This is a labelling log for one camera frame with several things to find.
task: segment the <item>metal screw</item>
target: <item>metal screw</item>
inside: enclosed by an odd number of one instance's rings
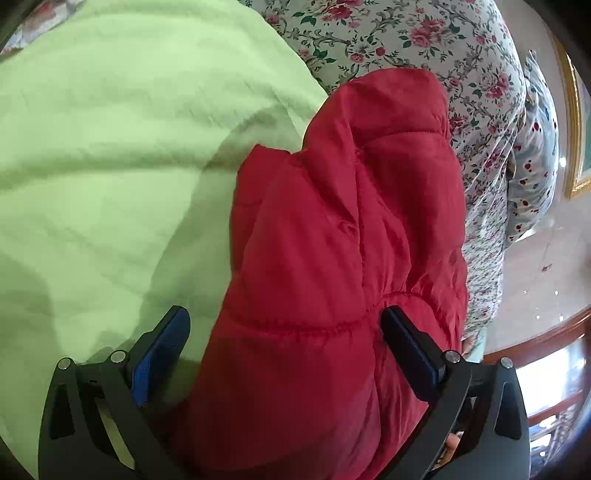
[[[461,359],[462,357],[455,350],[448,350],[447,352],[445,352],[445,360],[452,364],[459,363]]]
[[[114,364],[120,364],[123,360],[125,360],[126,354],[123,350],[117,350],[113,352],[109,357]]]
[[[72,360],[70,360],[69,358],[62,358],[58,363],[57,363],[57,367],[60,370],[65,370],[66,368],[68,368],[70,365],[72,364]]]
[[[501,365],[505,368],[513,368],[513,360],[511,360],[508,356],[504,356],[501,358]]]

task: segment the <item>white fabric with red dots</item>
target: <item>white fabric with red dots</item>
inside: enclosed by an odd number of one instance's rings
[[[515,175],[509,181],[507,246],[546,213],[554,197],[558,171],[556,109],[532,50],[525,59],[524,74],[526,118],[513,147]]]

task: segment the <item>floral fabric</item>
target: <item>floral fabric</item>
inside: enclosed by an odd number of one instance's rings
[[[2,51],[0,61],[9,54],[22,50],[40,35],[56,27],[73,15],[85,0],[44,0],[18,26]]]
[[[462,166],[470,302],[465,337],[496,315],[507,223],[507,158],[523,72],[493,0],[239,0],[257,10],[327,92],[376,69],[434,72],[449,93]]]

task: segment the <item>light green fleece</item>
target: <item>light green fleece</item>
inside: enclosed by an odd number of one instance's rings
[[[0,435],[29,471],[61,357],[103,360],[179,304],[189,388],[236,171],[258,142],[298,150],[325,97],[235,0],[88,0],[0,64]]]

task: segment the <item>red puffer jacket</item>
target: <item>red puffer jacket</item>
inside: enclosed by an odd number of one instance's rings
[[[447,98],[414,69],[340,87],[295,154],[238,174],[233,277],[174,450],[205,478],[373,479],[426,410],[383,341],[399,305],[442,350],[466,315]]]

